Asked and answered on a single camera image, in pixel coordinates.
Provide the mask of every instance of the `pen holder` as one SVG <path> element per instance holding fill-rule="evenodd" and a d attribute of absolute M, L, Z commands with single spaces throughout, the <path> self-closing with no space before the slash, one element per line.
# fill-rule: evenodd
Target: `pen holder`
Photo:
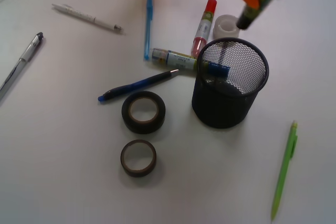
<path fill-rule="evenodd" d="M 206 63 L 229 67 L 227 77 L 209 73 Z M 238 38 L 220 38 L 207 44 L 197 59 L 192 99 L 198 118 L 208 126 L 229 128 L 247 115 L 269 74 L 263 53 Z"/>

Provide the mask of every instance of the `tape roll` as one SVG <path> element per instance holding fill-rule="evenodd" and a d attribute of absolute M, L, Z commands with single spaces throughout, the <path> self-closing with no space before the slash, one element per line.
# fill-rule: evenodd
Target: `tape roll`
<path fill-rule="evenodd" d="M 136 143 L 146 144 L 152 150 L 152 153 L 153 153 L 153 159 L 150 162 L 150 164 L 147 167 L 145 167 L 144 169 L 141 169 L 141 170 L 132 170 L 125 163 L 125 151 L 126 151 L 126 149 L 128 147 L 130 147 L 131 145 L 136 144 Z M 124 168 L 125 172 L 128 175 L 130 175 L 131 177 L 144 177 L 147 174 L 149 174 L 151 171 L 153 171 L 153 169 L 156 165 L 156 151 L 155 151 L 155 148 L 150 142 L 145 141 L 145 140 L 130 141 L 127 145 L 125 145 L 125 147 L 121 151 L 120 162 L 121 162 L 122 168 Z"/>
<path fill-rule="evenodd" d="M 154 102 L 156 105 L 156 114 L 150 120 L 138 121 L 132 116 L 131 107 L 136 100 L 143 98 L 150 99 Z M 131 131 L 138 134 L 149 134 L 158 130 L 162 126 L 166 115 L 166 107 L 161 97 L 157 94 L 150 91 L 140 91 L 127 97 L 122 105 L 121 115 L 127 128 Z"/>

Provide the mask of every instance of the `pen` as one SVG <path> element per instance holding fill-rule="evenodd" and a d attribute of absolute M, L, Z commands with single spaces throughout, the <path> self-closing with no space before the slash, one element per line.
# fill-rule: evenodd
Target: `pen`
<path fill-rule="evenodd" d="M 172 70 L 172 71 L 167 71 L 165 73 L 157 74 L 156 76 L 149 77 L 147 79 L 135 82 L 133 84 L 129 84 L 129 85 L 125 85 L 125 86 L 121 86 L 121 87 L 111 89 L 111 90 L 107 91 L 105 94 L 103 94 L 102 96 L 98 97 L 98 101 L 100 101 L 100 102 L 107 101 L 107 100 L 113 99 L 115 97 L 118 97 L 120 95 L 132 92 L 136 89 L 147 87 L 151 84 L 154 84 L 156 82 L 167 79 L 167 78 L 171 77 L 173 74 L 177 74 L 178 72 L 179 72 L 178 69 Z"/>
<path fill-rule="evenodd" d="M 64 12 L 64 13 L 68 13 L 72 16 L 75 16 L 75 17 L 78 17 L 78 18 L 81 18 L 81 19 L 84 19 L 88 22 L 91 22 L 91 23 L 94 23 L 94 24 L 97 24 L 98 26 L 102 26 L 102 27 L 105 27 L 107 29 L 110 29 L 110 30 L 113 30 L 113 31 L 123 31 L 123 28 L 121 26 L 118 26 L 118 25 L 110 25 L 96 17 L 93 17 L 91 15 L 88 15 L 88 14 L 84 14 L 82 12 L 80 12 L 79 10 L 75 10 L 73 9 L 71 6 L 68 6 L 68 5 L 55 5 L 55 4 L 52 4 L 52 6 L 56 9 L 56 10 L 59 10 L 60 12 Z"/>
<path fill-rule="evenodd" d="M 153 20 L 153 0 L 147 0 L 146 4 L 146 34 L 144 58 L 148 60 L 149 46 L 151 40 L 151 21 Z"/>
<path fill-rule="evenodd" d="M 33 40 L 31 41 L 29 46 L 26 48 L 24 53 L 21 55 L 15 67 L 12 69 L 12 71 L 9 73 L 8 77 L 6 78 L 5 82 L 0 87 L 0 100 L 2 99 L 2 97 L 4 97 L 5 93 L 7 92 L 9 87 L 13 84 L 16 77 L 21 73 L 23 68 L 26 66 L 26 63 L 30 61 L 35 49 L 40 44 L 42 39 L 43 39 L 43 33 L 38 33 L 33 38 Z"/>
<path fill-rule="evenodd" d="M 289 161 L 293 157 L 295 146 L 296 146 L 296 141 L 298 139 L 298 136 L 296 135 L 297 127 L 298 127 L 298 123 L 296 121 L 293 121 L 290 127 L 286 150 L 285 150 L 285 154 L 282 160 L 278 183 L 277 183 L 277 187 L 276 187 L 275 194 L 274 194 L 272 211 L 271 211 L 271 221 L 274 220 L 275 215 L 277 214 L 277 211 L 280 205 L 282 189 L 284 188 L 283 186 L 285 184 L 285 178 L 286 178 Z"/>

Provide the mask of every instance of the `glue stick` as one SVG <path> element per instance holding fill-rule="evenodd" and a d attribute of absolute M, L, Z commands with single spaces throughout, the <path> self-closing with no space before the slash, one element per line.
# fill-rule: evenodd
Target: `glue stick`
<path fill-rule="evenodd" d="M 206 4 L 205 11 L 203 13 L 200 25 L 198 26 L 193 47 L 191 49 L 191 56 L 197 59 L 200 54 L 202 48 L 206 45 L 206 41 L 208 40 L 212 20 L 214 18 L 214 13 L 216 9 L 217 1 L 216 0 L 208 0 Z"/>

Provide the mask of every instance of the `red cap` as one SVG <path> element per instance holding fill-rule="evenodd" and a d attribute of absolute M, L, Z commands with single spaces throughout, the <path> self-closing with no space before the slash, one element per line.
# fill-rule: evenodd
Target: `red cap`
<path fill-rule="evenodd" d="M 215 13 L 217 1 L 216 0 L 208 0 L 206 4 L 205 12 Z"/>

